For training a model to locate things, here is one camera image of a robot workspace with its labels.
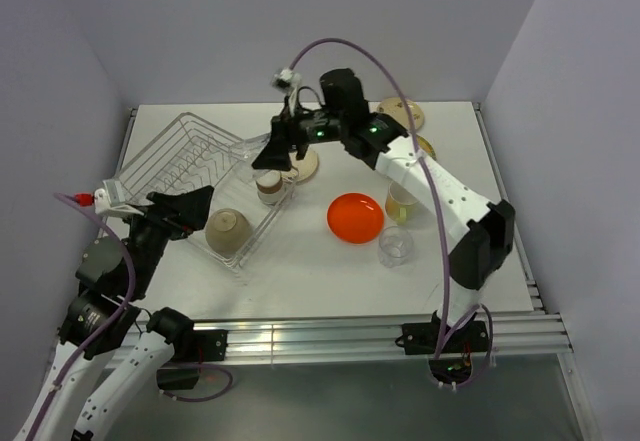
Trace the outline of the yellow ceramic mug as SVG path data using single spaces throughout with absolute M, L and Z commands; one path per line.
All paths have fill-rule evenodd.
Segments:
M 419 200 L 400 184 L 392 182 L 387 191 L 385 212 L 396 224 L 405 224 L 419 206 Z

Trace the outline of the beige floral ceramic bowl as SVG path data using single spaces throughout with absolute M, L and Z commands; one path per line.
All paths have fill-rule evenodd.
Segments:
M 253 229 L 240 211 L 225 208 L 211 214 L 204 232 L 209 248 L 229 257 L 239 251 L 249 240 Z

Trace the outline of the steel cup brown band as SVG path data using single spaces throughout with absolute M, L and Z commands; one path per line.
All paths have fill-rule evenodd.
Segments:
M 271 170 L 255 180 L 257 195 L 267 205 L 274 205 L 284 194 L 284 181 L 280 171 Z

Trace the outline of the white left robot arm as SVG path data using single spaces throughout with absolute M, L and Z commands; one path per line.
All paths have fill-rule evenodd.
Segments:
M 133 303 L 145 296 L 167 244 L 205 227 L 213 193 L 210 185 L 178 195 L 150 192 L 145 204 L 135 205 L 111 179 L 92 194 L 55 196 L 104 235 L 83 254 L 79 294 L 67 308 L 53 363 L 17 439 L 102 440 L 161 366 L 191 355 L 193 321 L 162 308 L 127 357 L 101 376 L 137 321 Z

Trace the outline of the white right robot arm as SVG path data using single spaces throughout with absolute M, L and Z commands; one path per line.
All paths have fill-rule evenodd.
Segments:
M 272 84 L 284 93 L 284 106 L 272 118 L 253 168 L 289 171 L 293 159 L 303 158 L 310 145 L 339 142 L 352 157 L 416 198 L 435 216 L 448 243 L 446 284 L 433 339 L 443 350 L 457 349 L 467 338 L 464 322 L 479 308 L 485 282 L 512 251 L 514 208 L 506 200 L 493 203 L 473 191 L 422 150 L 403 125 L 372 111 L 352 70 L 322 75 L 323 101 L 315 110 L 299 102 L 298 73 L 284 68 Z

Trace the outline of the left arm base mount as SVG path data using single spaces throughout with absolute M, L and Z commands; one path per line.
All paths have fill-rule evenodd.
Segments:
M 174 402 L 201 404 L 221 398 L 235 384 L 234 375 L 217 365 L 224 361 L 229 331 L 225 329 L 196 330 L 190 340 L 178 348 L 174 357 L 155 376 L 159 396 Z M 212 394 L 194 397 L 182 394 L 193 390 L 205 374 L 220 374 L 225 378 L 222 387 Z

